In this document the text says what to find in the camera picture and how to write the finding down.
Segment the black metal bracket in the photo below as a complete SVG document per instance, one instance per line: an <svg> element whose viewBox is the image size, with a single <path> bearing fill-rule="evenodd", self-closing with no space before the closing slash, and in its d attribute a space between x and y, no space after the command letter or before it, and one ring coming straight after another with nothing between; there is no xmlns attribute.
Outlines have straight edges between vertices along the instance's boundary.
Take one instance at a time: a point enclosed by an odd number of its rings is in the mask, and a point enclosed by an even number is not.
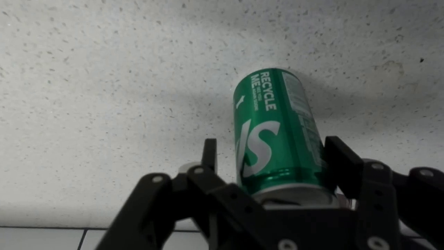
<svg viewBox="0 0 444 250"><path fill-rule="evenodd" d="M403 176L383 162L364 162L339 137L326 139L326 157L336 185L358 200L357 210L265 210L215 173L217 140L207 139L200 165L174 179L166 173L141 179L98 250L160 250L184 218L195 221L210 250L425 248L400 235L399 214L435 246L444 246L439 237L444 203L436 203L444 198L443 172L418 168Z"/></svg>

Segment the wall surface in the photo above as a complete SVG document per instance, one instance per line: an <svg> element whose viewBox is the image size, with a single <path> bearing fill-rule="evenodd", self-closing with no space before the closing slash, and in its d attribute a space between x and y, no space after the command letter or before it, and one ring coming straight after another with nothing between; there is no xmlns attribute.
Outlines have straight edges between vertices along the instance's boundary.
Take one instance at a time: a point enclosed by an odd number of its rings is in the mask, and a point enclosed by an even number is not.
<svg viewBox="0 0 444 250"><path fill-rule="evenodd" d="M236 83L306 85L322 136L400 172L443 168L439 0L0 0L0 223L106 228L141 176L220 143Z"/></svg>

